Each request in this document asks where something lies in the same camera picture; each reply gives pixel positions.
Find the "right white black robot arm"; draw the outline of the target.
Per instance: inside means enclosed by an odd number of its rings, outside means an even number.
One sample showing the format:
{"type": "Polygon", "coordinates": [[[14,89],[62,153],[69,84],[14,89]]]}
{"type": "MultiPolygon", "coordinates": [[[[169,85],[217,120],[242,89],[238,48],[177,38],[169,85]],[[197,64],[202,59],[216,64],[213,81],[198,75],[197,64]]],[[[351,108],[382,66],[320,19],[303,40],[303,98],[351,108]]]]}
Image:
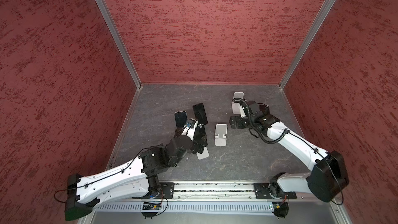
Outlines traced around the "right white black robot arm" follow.
{"type": "Polygon", "coordinates": [[[307,173],[281,172],[269,182],[266,192],[273,199],[287,194],[307,193],[322,202],[333,202],[343,194],[349,178],[343,156],[337,151],[326,151],[289,129],[270,113],[269,106],[235,97],[233,105],[239,112],[230,118],[232,129],[247,129],[255,138],[267,145],[279,144],[295,155],[307,168],[307,173]]]}

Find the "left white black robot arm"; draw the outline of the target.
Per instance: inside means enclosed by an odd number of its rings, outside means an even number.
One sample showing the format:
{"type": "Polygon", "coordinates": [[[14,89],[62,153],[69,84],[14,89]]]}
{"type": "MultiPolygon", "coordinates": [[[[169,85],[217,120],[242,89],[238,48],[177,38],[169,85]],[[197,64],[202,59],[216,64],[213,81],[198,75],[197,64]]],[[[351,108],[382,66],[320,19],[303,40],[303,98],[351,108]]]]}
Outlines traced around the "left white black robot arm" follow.
{"type": "Polygon", "coordinates": [[[158,174],[176,167],[186,154],[202,154],[207,147],[205,134],[175,136],[167,145],[142,149],[131,161],[111,170],[67,179],[65,220],[78,220],[105,203],[127,198],[164,198],[158,174]]]}

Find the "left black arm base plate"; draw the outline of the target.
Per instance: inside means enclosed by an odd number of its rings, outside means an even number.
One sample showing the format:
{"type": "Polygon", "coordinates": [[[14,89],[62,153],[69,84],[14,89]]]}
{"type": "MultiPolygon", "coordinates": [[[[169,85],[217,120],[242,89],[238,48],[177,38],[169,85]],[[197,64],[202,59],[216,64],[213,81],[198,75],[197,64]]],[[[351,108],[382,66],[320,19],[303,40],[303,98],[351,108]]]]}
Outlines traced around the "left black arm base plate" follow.
{"type": "Polygon", "coordinates": [[[151,193],[149,195],[150,199],[163,199],[166,198],[168,200],[173,198],[174,195],[174,189],[175,189],[175,183],[171,182],[166,182],[166,183],[160,183],[161,188],[154,193],[151,193]]]}

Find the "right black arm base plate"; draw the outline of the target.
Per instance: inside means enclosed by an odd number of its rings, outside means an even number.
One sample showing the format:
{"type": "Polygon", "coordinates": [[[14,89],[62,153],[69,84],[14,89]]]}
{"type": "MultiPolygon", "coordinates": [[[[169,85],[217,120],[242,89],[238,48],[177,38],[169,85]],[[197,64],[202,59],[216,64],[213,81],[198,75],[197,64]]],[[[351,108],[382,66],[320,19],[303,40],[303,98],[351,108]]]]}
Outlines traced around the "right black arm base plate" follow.
{"type": "Polygon", "coordinates": [[[256,199],[260,200],[295,200],[295,192],[284,192],[276,183],[255,183],[256,199]]]}

